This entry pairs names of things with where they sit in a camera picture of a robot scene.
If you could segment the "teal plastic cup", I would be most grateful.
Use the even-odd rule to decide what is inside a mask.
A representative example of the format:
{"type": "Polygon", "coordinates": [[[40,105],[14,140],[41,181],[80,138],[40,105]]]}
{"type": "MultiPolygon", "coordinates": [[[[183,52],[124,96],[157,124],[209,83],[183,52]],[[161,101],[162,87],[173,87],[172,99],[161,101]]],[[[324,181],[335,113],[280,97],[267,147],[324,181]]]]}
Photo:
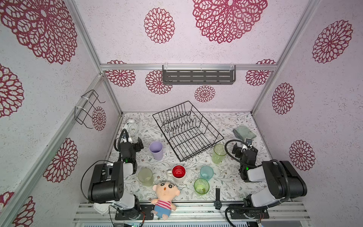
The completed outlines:
{"type": "Polygon", "coordinates": [[[200,177],[209,181],[214,176],[214,170],[210,166],[203,166],[200,169],[200,177]]]}

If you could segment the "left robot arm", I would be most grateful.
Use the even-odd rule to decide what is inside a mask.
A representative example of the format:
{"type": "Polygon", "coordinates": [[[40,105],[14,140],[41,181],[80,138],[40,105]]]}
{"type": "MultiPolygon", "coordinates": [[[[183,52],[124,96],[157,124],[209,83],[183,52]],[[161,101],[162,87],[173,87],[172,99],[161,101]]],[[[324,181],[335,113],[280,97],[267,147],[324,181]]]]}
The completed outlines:
{"type": "Polygon", "coordinates": [[[137,196],[124,190],[124,179],[137,172],[136,153],[144,146],[140,138],[136,143],[129,139],[116,140],[115,149],[119,159],[109,164],[97,164],[94,167],[88,189],[88,200],[94,204],[96,212],[105,215],[111,209],[123,219],[137,219],[141,215],[137,196]]]}

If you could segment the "bright green short cup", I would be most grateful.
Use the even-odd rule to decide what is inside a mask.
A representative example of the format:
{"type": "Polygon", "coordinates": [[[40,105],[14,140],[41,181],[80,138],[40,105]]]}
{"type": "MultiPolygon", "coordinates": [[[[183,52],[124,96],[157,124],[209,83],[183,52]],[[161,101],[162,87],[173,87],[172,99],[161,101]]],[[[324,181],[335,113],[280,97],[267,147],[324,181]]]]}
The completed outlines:
{"type": "Polygon", "coordinates": [[[209,192],[209,189],[209,183],[204,178],[199,178],[194,182],[194,190],[197,195],[206,195],[209,192]]]}

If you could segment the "white mug red inside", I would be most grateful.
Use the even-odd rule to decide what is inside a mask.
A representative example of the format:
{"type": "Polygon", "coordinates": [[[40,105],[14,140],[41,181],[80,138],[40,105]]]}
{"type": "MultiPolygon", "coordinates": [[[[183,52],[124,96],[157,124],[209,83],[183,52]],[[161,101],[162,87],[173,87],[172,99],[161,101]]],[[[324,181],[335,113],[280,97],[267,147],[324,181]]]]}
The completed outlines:
{"type": "Polygon", "coordinates": [[[186,168],[182,165],[175,165],[167,171],[167,174],[171,176],[173,183],[182,183],[186,178],[186,168]]]}

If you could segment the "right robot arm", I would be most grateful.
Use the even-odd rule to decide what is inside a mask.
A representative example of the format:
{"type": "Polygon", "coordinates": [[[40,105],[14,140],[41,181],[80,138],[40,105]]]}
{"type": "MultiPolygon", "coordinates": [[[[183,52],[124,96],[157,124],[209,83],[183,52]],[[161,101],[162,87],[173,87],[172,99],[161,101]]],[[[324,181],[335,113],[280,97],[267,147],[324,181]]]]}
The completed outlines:
{"type": "Polygon", "coordinates": [[[268,209],[290,199],[307,195],[307,185],[289,161],[272,159],[256,165],[258,150],[241,140],[226,142],[226,154],[240,164],[240,177],[246,183],[266,182],[267,186],[248,195],[243,204],[229,205],[225,216],[237,213],[248,219],[268,218],[268,209]]]}

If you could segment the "lilac plastic cup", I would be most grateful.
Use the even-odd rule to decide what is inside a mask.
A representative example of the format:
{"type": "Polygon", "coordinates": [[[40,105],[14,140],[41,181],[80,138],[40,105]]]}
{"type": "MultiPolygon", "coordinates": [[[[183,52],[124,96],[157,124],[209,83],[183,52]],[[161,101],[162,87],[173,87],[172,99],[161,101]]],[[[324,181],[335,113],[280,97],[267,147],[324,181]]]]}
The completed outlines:
{"type": "Polygon", "coordinates": [[[153,158],[157,161],[161,161],[163,158],[163,144],[159,141],[154,141],[150,144],[149,150],[153,158]]]}

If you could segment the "frosted pale green cup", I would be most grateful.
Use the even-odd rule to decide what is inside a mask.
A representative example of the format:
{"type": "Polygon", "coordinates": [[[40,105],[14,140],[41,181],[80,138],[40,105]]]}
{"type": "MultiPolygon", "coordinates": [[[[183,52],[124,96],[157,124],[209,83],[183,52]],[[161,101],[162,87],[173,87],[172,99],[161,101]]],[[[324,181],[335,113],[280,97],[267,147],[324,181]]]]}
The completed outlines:
{"type": "Polygon", "coordinates": [[[138,179],[144,186],[153,186],[154,185],[154,177],[153,172],[149,168],[143,168],[140,170],[138,174],[138,179]]]}

